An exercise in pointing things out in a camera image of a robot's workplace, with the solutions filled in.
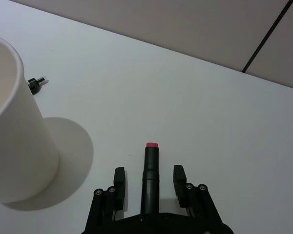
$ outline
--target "marker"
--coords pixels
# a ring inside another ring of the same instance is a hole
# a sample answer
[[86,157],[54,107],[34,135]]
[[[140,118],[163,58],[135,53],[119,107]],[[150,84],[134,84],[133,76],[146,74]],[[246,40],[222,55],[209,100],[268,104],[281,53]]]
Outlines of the marker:
[[141,214],[159,212],[160,173],[157,143],[146,144],[145,164],[142,175]]

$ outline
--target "small black screw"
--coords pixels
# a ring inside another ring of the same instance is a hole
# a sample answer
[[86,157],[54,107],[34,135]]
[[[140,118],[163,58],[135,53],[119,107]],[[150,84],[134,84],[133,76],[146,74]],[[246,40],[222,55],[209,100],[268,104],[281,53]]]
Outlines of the small black screw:
[[204,184],[201,184],[201,185],[199,186],[199,188],[200,188],[200,190],[205,190],[205,189],[206,189],[206,186],[205,186]]
[[102,190],[101,189],[97,189],[96,191],[94,191],[94,194],[95,195],[100,195],[102,193]]
[[113,193],[113,192],[116,191],[116,189],[115,189],[114,187],[110,187],[110,188],[108,189],[108,191],[109,191],[110,193]]
[[187,189],[192,189],[192,188],[193,188],[193,184],[188,183],[188,184],[186,185],[186,188],[187,188]]

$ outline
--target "white paper cup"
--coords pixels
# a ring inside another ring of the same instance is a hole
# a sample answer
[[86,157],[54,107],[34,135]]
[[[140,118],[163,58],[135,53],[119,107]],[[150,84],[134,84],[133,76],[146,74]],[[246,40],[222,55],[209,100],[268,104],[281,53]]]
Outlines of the white paper cup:
[[0,202],[39,193],[58,164],[57,149],[24,79],[22,60],[0,38]]

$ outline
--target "white tabletop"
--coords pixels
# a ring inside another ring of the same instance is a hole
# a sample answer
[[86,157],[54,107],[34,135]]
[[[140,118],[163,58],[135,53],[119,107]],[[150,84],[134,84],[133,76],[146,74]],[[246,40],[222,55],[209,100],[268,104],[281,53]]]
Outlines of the white tabletop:
[[26,79],[50,80],[35,95],[42,115],[81,125],[94,152],[64,201],[37,211],[0,204],[0,234],[81,233],[93,190],[112,185],[120,166],[125,217],[138,214],[148,141],[160,145],[161,211],[180,212],[170,205],[182,164],[235,233],[293,233],[293,89],[5,0],[0,37]]

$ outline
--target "pink cap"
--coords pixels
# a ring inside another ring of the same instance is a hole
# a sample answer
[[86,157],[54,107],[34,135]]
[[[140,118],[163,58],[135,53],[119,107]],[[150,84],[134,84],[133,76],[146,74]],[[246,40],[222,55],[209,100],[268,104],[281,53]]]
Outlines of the pink cap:
[[146,144],[146,147],[155,147],[155,148],[158,148],[158,144],[157,143],[153,143],[153,142],[148,142]]

